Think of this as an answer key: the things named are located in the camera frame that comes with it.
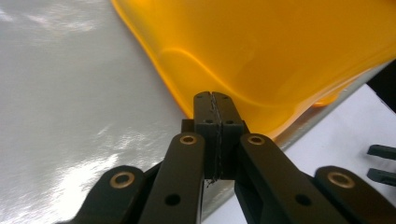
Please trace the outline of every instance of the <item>orange plastic object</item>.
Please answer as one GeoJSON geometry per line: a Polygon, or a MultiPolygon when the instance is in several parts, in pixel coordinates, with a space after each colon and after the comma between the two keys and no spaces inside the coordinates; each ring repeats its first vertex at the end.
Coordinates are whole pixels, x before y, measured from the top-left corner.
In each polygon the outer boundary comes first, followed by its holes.
{"type": "Polygon", "coordinates": [[[393,0],[112,0],[188,117],[220,91],[276,137],[363,71],[396,58],[393,0]]]}

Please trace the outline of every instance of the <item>white surface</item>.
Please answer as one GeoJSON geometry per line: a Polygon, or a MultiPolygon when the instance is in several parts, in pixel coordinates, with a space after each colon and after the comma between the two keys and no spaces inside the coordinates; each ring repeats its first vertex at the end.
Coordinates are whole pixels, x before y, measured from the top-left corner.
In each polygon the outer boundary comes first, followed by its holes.
{"type": "Polygon", "coordinates": [[[0,1],[0,223],[72,218],[104,171],[160,161],[182,119],[109,0],[0,1]]]}
{"type": "MultiPolygon", "coordinates": [[[[396,115],[364,85],[292,145],[286,155],[309,175],[327,165],[346,168],[396,206],[395,187],[375,183],[366,177],[369,168],[396,172],[396,161],[366,154],[369,146],[375,144],[396,147],[396,115]]],[[[240,224],[246,220],[233,196],[204,223],[240,224]]]]}

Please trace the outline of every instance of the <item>black linkage arm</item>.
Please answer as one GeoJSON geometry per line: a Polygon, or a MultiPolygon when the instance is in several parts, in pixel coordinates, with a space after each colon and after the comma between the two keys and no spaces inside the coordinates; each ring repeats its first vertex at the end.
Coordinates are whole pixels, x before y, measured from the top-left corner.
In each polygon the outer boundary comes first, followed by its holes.
{"type": "MultiPolygon", "coordinates": [[[[367,154],[396,161],[396,147],[372,145],[367,154]]],[[[367,177],[375,182],[396,187],[396,173],[370,168],[367,177]]]]}
{"type": "Polygon", "coordinates": [[[194,97],[194,119],[182,120],[162,163],[106,172],[65,223],[200,223],[204,179],[235,180],[249,224],[396,223],[396,208],[359,177],[333,166],[305,175],[270,138],[249,133],[229,96],[208,91],[194,97]]]}

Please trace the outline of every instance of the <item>screw hole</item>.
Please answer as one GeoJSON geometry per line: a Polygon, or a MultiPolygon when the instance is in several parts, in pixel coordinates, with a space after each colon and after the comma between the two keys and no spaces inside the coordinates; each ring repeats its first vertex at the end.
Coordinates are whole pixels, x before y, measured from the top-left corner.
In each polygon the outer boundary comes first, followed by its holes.
{"type": "Polygon", "coordinates": [[[192,145],[197,142],[197,139],[192,135],[185,135],[180,138],[180,142],[184,145],[192,145]]]}
{"type": "Polygon", "coordinates": [[[338,173],[338,172],[330,172],[327,174],[327,178],[334,185],[343,188],[343,189],[352,189],[355,187],[355,182],[349,176],[338,173]]]}
{"type": "Polygon", "coordinates": [[[311,200],[304,194],[297,194],[295,200],[297,203],[303,206],[309,206],[312,204],[311,200]]]}
{"type": "Polygon", "coordinates": [[[178,194],[170,194],[166,196],[165,203],[169,206],[175,206],[180,203],[180,196],[178,194]]]}
{"type": "Polygon", "coordinates": [[[119,172],[110,179],[110,186],[113,189],[124,189],[134,183],[134,174],[131,172],[119,172]]]}
{"type": "Polygon", "coordinates": [[[265,142],[265,140],[263,138],[259,137],[259,136],[250,136],[247,139],[247,141],[250,144],[257,145],[257,146],[260,146],[260,145],[264,144],[264,142],[265,142]]]}

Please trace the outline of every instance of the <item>black mechanical part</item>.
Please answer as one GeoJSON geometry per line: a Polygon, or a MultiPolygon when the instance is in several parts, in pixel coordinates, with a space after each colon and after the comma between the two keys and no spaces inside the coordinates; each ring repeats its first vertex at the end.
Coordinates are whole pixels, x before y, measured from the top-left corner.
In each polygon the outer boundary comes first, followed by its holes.
{"type": "Polygon", "coordinates": [[[240,141],[235,193],[248,223],[347,223],[271,139],[249,133],[240,141]]]}
{"type": "MultiPolygon", "coordinates": [[[[189,125],[183,121],[182,131],[189,125]]],[[[196,94],[194,131],[206,140],[205,179],[235,179],[236,148],[246,130],[231,97],[208,91],[196,94]]]]}
{"type": "Polygon", "coordinates": [[[352,172],[327,166],[315,173],[317,188],[350,223],[396,223],[396,209],[352,172]]]}
{"type": "Polygon", "coordinates": [[[396,147],[372,145],[372,146],[370,146],[367,154],[395,161],[396,160],[396,147]]]}
{"type": "MultiPolygon", "coordinates": [[[[300,172],[271,139],[249,133],[228,96],[197,94],[194,116],[182,120],[163,162],[145,173],[129,166],[106,172],[65,223],[199,223],[204,177],[235,180],[247,223],[396,223],[396,209],[349,171],[300,172]]],[[[369,150],[387,159],[392,153],[369,150]]],[[[369,172],[388,184],[391,175],[369,172]]]]}
{"type": "Polygon", "coordinates": [[[387,65],[367,84],[396,113],[396,60],[387,65]]]}
{"type": "Polygon", "coordinates": [[[244,122],[241,120],[233,100],[222,93],[213,92],[212,101],[219,113],[219,178],[235,179],[239,138],[244,133],[244,122]]]}
{"type": "Polygon", "coordinates": [[[205,179],[219,176],[219,114],[209,91],[194,96],[194,132],[205,139],[205,179]]]}
{"type": "Polygon", "coordinates": [[[201,222],[204,156],[201,135],[181,133],[172,139],[138,223],[201,222]]]}
{"type": "MultiPolygon", "coordinates": [[[[372,145],[367,152],[368,155],[377,156],[383,159],[396,160],[396,147],[386,147],[381,145],[372,145]]],[[[370,168],[367,177],[371,180],[396,187],[396,174],[370,168]]]]}
{"type": "Polygon", "coordinates": [[[76,216],[64,224],[125,223],[145,182],[141,170],[119,166],[105,172],[76,216]]]}
{"type": "Polygon", "coordinates": [[[377,183],[396,187],[395,173],[370,168],[369,172],[367,173],[367,177],[369,177],[371,180],[377,183]]]}

